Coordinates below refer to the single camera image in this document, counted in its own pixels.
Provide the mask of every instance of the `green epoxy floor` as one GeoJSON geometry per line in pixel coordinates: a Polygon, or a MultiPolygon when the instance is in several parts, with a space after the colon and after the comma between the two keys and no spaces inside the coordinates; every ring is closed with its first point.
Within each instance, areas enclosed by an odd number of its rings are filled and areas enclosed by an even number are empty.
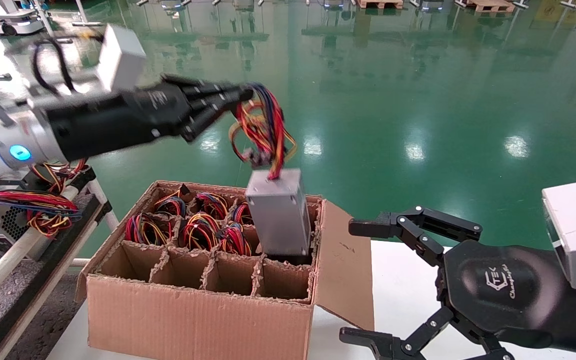
{"type": "MultiPolygon", "coordinates": [[[[449,0],[438,13],[406,3],[377,14],[346,0],[343,11],[316,0],[163,8],[174,4],[106,0],[87,14],[137,32],[149,54],[144,84],[161,72],[265,84],[299,142],[287,166],[301,168],[308,193],[355,217],[423,205],[482,224],[487,244],[550,248],[541,189],[576,182],[576,11],[557,0],[533,0],[515,18],[449,0]]],[[[97,61],[96,45],[65,48],[74,68],[97,61]]],[[[0,70],[12,67],[0,59],[0,70]]],[[[0,97],[20,94],[18,80],[0,82],[0,97]]],[[[251,170],[231,150],[233,121],[224,116],[194,145],[166,139],[92,159],[117,215],[155,180],[245,187],[251,170]]],[[[107,234],[98,230],[82,256],[107,234]]]]}

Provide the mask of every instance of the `yellow sign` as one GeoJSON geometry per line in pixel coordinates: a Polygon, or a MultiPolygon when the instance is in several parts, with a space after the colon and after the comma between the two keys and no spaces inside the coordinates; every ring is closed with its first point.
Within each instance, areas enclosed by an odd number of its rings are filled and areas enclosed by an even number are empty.
{"type": "Polygon", "coordinates": [[[576,25],[576,9],[564,7],[560,0],[541,0],[541,5],[535,14],[534,19],[537,21],[547,21],[549,23],[557,23],[564,10],[567,9],[566,17],[562,23],[567,25],[576,25]]]}

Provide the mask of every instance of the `wooden pallet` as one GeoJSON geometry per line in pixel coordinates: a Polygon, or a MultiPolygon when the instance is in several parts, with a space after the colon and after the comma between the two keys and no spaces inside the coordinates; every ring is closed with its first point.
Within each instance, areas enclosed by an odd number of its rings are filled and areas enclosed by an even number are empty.
{"type": "Polygon", "coordinates": [[[370,7],[377,7],[377,9],[386,9],[386,7],[404,9],[404,0],[357,0],[357,3],[362,9],[370,7]]]}
{"type": "Polygon", "coordinates": [[[515,5],[504,0],[460,0],[460,3],[466,4],[467,7],[474,7],[475,12],[478,13],[512,13],[515,11],[515,5]]]}

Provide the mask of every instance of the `robotic arm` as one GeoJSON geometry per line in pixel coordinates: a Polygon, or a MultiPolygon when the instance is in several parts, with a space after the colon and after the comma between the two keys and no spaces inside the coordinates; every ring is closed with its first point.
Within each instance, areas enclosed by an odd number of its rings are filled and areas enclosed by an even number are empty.
{"type": "Polygon", "coordinates": [[[471,360],[513,360],[500,342],[576,351],[576,183],[542,193],[555,251],[487,246],[477,223],[420,206],[352,219],[350,234],[397,237],[438,267],[440,308],[406,339],[342,328],[340,340],[369,347],[377,360],[424,360],[423,348],[451,325],[484,347],[486,355],[471,360]],[[459,243],[444,253],[430,233],[459,243]]]}
{"type": "Polygon", "coordinates": [[[163,75],[158,84],[130,91],[0,102],[0,175],[161,137],[190,143],[252,94],[243,85],[163,75]]]}

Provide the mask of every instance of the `cable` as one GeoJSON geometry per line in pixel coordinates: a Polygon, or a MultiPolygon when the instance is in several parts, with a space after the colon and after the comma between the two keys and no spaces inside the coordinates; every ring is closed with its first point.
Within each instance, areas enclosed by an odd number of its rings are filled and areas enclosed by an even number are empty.
{"type": "Polygon", "coordinates": [[[27,224],[48,238],[82,218],[82,212],[72,201],[48,191],[2,190],[0,205],[26,210],[27,224]]]}
{"type": "Polygon", "coordinates": [[[297,152],[295,139],[284,127],[284,112],[275,96],[262,84],[249,84],[254,91],[254,98],[237,105],[236,118],[228,131],[232,149],[242,162],[250,162],[254,167],[270,166],[268,180],[279,178],[286,160],[297,152]],[[235,145],[235,137],[239,130],[256,146],[256,152],[246,149],[241,153],[235,145]],[[284,138],[292,146],[286,153],[284,138]]]}
{"type": "Polygon", "coordinates": [[[231,223],[227,228],[221,231],[219,247],[226,253],[251,256],[250,245],[244,238],[242,224],[231,223]]]}
{"type": "Polygon", "coordinates": [[[247,202],[242,202],[237,205],[237,208],[232,213],[232,221],[244,225],[254,225],[247,202]]]}
{"type": "Polygon", "coordinates": [[[71,162],[68,162],[67,164],[62,164],[61,162],[44,162],[41,166],[48,173],[48,178],[39,171],[36,164],[32,164],[28,167],[38,178],[52,184],[48,188],[48,192],[61,194],[71,180],[73,180],[81,171],[89,167],[86,164],[86,161],[88,161],[88,159],[81,159],[77,162],[76,166],[72,166],[71,162]]]}
{"type": "Polygon", "coordinates": [[[228,203],[223,196],[215,193],[198,193],[196,198],[201,201],[201,209],[218,220],[226,219],[228,203]]]}
{"type": "Polygon", "coordinates": [[[56,96],[61,96],[57,88],[51,84],[48,84],[44,79],[44,76],[39,71],[39,52],[41,52],[41,48],[43,45],[50,44],[52,47],[57,51],[57,58],[59,59],[59,69],[61,71],[61,76],[63,77],[64,84],[71,92],[77,92],[75,90],[75,86],[73,84],[73,78],[71,78],[71,74],[68,71],[68,67],[66,66],[66,58],[64,57],[64,50],[62,50],[62,46],[57,42],[54,38],[46,38],[34,43],[34,50],[32,51],[32,59],[30,60],[30,65],[32,66],[32,75],[34,76],[35,80],[39,85],[50,91],[56,96]]]}
{"type": "Polygon", "coordinates": [[[219,246],[217,221],[206,212],[197,212],[188,219],[182,230],[182,243],[188,249],[210,251],[219,246]]]}
{"type": "Polygon", "coordinates": [[[166,245],[167,239],[172,234],[171,223],[168,222],[166,225],[167,232],[157,226],[155,219],[151,218],[149,214],[140,212],[128,219],[125,228],[125,238],[129,242],[138,244],[163,246],[166,245]]]}
{"type": "Polygon", "coordinates": [[[155,212],[186,217],[186,203],[179,196],[169,196],[159,204],[155,212]]]}

